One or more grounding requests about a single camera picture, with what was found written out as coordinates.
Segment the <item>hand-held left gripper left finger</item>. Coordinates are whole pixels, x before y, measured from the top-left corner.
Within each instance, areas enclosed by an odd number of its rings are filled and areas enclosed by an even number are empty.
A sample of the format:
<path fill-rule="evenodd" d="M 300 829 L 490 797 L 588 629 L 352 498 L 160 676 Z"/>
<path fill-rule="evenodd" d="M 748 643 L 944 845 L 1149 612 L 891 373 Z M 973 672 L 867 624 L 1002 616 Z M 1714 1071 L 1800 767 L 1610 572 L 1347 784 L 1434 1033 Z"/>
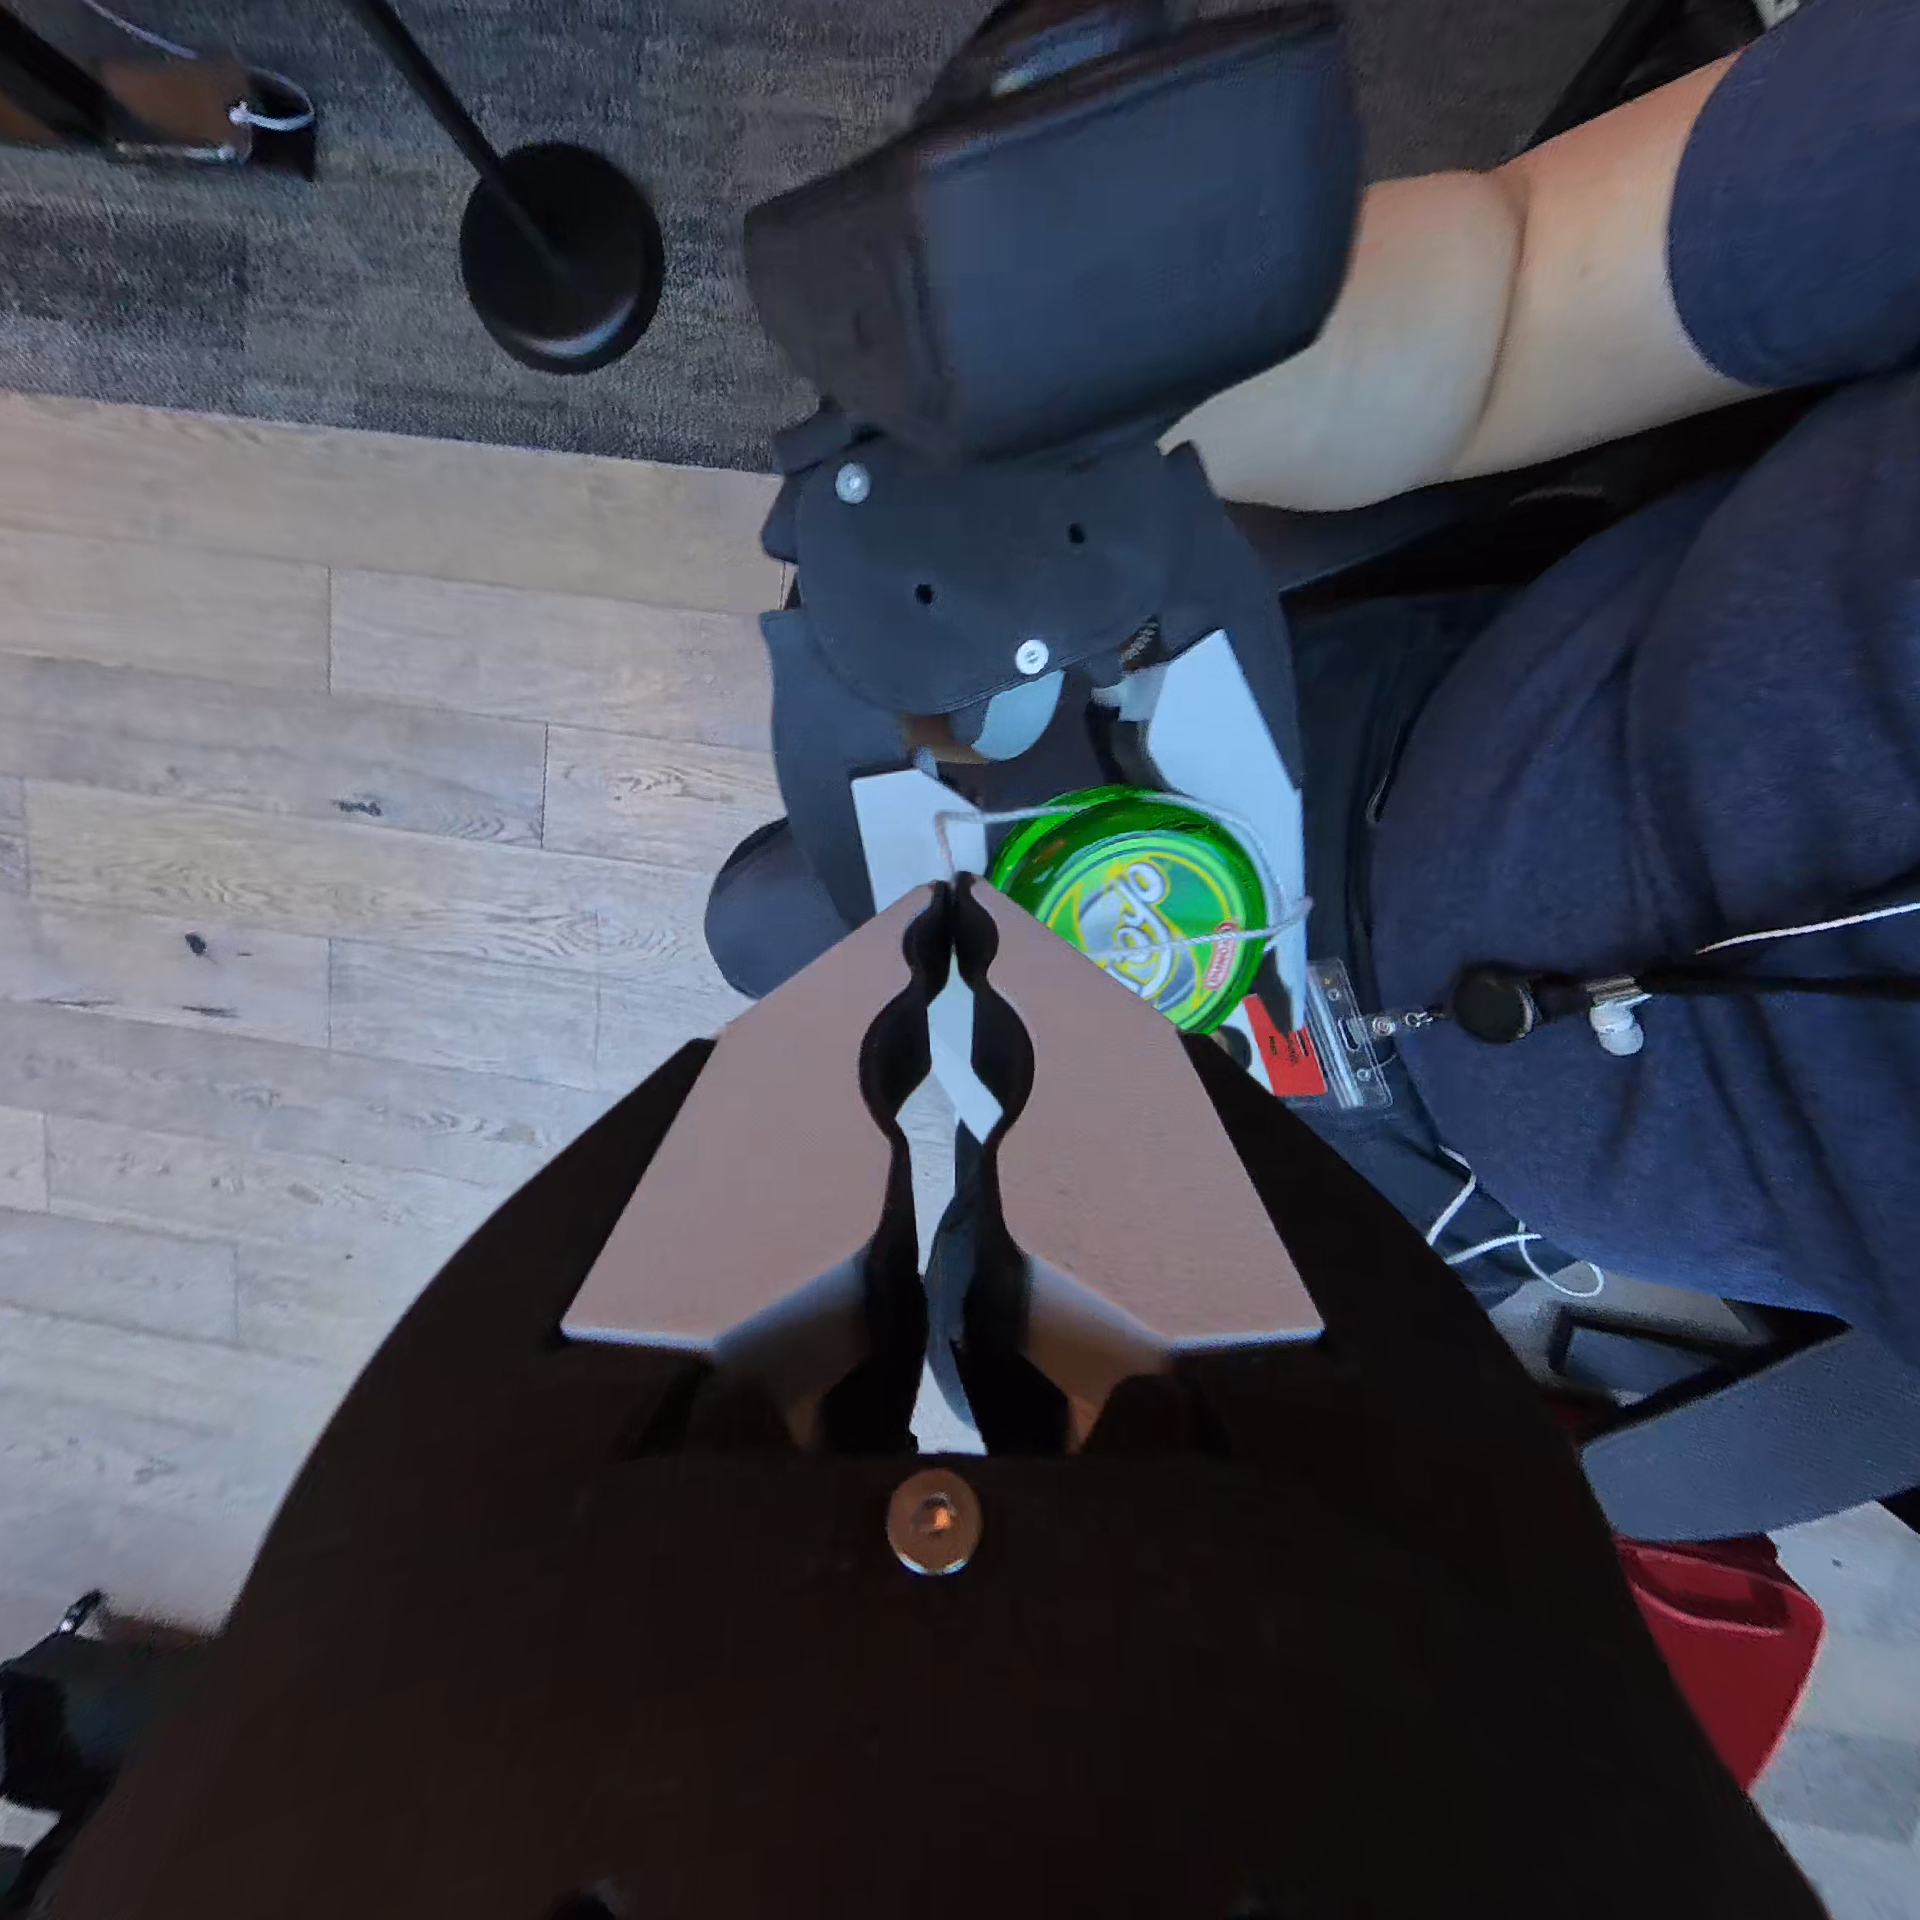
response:
<path fill-rule="evenodd" d="M 930 1072 L 952 905 L 915 887 L 720 1033 L 566 1340 L 703 1361 L 805 1447 L 907 1449 L 928 1303 L 898 1113 Z"/>

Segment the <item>person's navy shirt torso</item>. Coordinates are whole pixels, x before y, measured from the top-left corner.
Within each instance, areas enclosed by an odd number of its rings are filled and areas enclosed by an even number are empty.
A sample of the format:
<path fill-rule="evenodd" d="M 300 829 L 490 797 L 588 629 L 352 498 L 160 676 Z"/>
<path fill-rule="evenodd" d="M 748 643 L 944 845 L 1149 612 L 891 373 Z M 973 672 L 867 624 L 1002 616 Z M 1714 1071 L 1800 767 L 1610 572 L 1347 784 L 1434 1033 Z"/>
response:
<path fill-rule="evenodd" d="M 1916 66 L 1916 4 L 1807 4 L 1687 143 L 1677 319 L 1742 385 L 1831 385 L 1792 431 L 1526 591 L 1301 621 L 1335 948 L 1387 1013 L 1916 899 Z M 1485 1303 L 1576 1259 L 1916 1362 L 1916 1007 L 1653 999 L 1638 1031 L 1428 1025 L 1387 1111 L 1304 1117 Z"/>

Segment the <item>black stand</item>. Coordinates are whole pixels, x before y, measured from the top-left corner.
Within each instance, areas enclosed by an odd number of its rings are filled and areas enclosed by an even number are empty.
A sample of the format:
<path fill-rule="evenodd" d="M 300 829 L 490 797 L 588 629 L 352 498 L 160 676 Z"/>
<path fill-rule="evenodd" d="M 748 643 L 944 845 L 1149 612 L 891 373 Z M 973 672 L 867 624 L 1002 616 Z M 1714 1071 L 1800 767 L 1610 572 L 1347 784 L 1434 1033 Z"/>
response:
<path fill-rule="evenodd" d="M 498 151 L 386 3 L 350 3 L 472 173 L 460 221 L 467 303 L 507 357 L 556 377 L 612 365 L 653 324 L 664 243 L 648 197 L 564 139 Z"/>

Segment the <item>dark object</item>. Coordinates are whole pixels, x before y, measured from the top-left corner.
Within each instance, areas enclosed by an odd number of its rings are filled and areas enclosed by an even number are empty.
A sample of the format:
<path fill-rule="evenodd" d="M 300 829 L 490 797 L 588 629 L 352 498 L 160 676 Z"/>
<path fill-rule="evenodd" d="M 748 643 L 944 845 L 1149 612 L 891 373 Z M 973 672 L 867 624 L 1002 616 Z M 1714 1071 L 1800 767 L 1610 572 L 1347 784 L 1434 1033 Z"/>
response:
<path fill-rule="evenodd" d="M 77 1596 L 3 1665 L 4 1802 L 56 1823 L 96 1810 L 210 1648 L 194 1628 L 120 1616 L 104 1592 Z"/>

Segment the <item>person's right forearm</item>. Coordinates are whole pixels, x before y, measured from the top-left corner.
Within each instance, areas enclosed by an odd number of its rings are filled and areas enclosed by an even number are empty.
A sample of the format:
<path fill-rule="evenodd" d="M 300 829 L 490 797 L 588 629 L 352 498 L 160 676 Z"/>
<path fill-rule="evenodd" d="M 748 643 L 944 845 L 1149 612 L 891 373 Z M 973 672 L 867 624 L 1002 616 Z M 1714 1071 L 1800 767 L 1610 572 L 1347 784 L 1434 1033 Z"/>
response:
<path fill-rule="evenodd" d="M 1679 322 L 1668 221 L 1734 56 L 1487 170 L 1372 186 L 1314 344 L 1191 410 L 1211 490 L 1349 513 L 1760 395 Z"/>

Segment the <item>green yoyo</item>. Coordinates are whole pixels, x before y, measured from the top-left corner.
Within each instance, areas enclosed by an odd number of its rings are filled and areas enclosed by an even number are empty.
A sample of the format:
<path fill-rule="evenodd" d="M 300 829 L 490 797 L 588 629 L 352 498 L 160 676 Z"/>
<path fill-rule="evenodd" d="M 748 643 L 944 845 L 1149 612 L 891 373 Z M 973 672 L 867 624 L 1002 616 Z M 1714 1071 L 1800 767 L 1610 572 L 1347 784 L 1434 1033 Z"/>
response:
<path fill-rule="evenodd" d="M 1004 825 L 991 887 L 1182 1031 L 1255 993 L 1292 899 L 1216 808 L 1104 784 Z"/>

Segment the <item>black badge reel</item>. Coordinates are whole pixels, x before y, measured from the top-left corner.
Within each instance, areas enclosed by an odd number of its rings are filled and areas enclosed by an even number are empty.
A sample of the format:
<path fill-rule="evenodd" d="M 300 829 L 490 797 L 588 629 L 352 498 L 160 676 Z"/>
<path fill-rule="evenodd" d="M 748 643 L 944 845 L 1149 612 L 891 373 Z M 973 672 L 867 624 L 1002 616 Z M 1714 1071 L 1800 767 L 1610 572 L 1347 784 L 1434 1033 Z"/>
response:
<path fill-rule="evenodd" d="M 1446 1020 L 1475 1042 L 1514 1047 L 1538 1031 L 1546 1013 L 1526 975 L 1476 965 L 1456 975 Z"/>

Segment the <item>red plastic basket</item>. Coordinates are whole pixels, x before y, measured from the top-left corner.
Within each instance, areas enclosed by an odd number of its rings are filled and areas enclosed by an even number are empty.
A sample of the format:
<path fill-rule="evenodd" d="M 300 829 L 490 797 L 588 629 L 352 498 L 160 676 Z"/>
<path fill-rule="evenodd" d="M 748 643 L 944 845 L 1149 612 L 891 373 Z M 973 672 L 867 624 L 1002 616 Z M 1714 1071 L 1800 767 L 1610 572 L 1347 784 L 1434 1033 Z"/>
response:
<path fill-rule="evenodd" d="M 1744 1791 L 1773 1763 L 1826 1640 L 1816 1600 L 1775 1543 L 1615 1539 L 1618 1562 L 1672 1682 Z"/>

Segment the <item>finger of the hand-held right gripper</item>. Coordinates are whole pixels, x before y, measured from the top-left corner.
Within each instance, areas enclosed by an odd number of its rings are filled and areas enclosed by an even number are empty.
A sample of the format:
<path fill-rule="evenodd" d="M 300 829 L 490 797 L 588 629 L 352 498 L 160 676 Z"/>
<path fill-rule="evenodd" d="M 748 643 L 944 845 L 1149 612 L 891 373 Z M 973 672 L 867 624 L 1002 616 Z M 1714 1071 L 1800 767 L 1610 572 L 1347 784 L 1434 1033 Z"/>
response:
<path fill-rule="evenodd" d="M 876 907 L 922 885 L 986 879 L 987 823 L 944 783 L 922 771 L 867 775 L 850 786 L 854 825 Z M 951 1113 L 975 1145 L 1002 1123 L 1002 1105 L 973 1066 L 975 1007 L 958 963 L 928 1007 L 928 1064 Z"/>
<path fill-rule="evenodd" d="M 1301 779 L 1267 722 L 1230 631 L 1211 631 L 1163 663 L 1126 675 L 1117 716 L 1136 727 L 1151 777 L 1211 810 L 1262 873 L 1282 1031 L 1307 1017 L 1304 804 Z"/>

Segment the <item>person's leg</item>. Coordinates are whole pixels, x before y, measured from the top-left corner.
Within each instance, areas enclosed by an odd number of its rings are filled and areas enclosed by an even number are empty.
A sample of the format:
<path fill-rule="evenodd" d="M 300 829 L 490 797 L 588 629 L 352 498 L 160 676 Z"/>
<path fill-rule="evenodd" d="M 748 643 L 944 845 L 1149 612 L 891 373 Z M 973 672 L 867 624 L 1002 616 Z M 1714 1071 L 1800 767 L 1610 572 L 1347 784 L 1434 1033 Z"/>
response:
<path fill-rule="evenodd" d="M 703 911 L 710 960 L 748 1002 L 776 993 L 862 924 L 831 900 L 786 819 L 728 852 Z"/>

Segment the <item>clear badge holder red card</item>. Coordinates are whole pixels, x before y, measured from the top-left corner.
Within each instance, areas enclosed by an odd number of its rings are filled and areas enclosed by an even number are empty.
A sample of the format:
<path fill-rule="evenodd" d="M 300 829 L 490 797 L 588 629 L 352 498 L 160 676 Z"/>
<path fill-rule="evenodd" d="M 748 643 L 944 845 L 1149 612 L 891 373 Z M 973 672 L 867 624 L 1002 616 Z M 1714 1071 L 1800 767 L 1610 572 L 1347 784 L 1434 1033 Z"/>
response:
<path fill-rule="evenodd" d="M 1301 1111 L 1383 1115 L 1398 1097 L 1400 1040 L 1422 1013 L 1384 1013 L 1339 957 L 1307 965 L 1293 993 L 1270 957 L 1223 1033 L 1243 1037 L 1243 1067 Z"/>

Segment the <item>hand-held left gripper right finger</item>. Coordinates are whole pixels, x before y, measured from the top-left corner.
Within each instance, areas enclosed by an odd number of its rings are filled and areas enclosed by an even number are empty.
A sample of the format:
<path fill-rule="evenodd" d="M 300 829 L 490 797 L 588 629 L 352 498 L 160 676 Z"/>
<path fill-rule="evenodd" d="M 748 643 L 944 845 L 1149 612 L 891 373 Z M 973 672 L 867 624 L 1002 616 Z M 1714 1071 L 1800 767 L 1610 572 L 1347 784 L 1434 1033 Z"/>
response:
<path fill-rule="evenodd" d="M 948 892 L 967 1067 L 928 1365 L 990 1453 L 1086 1445 L 1114 1391 L 1312 1344 L 1326 1320 L 1183 1033 L 999 890 Z"/>

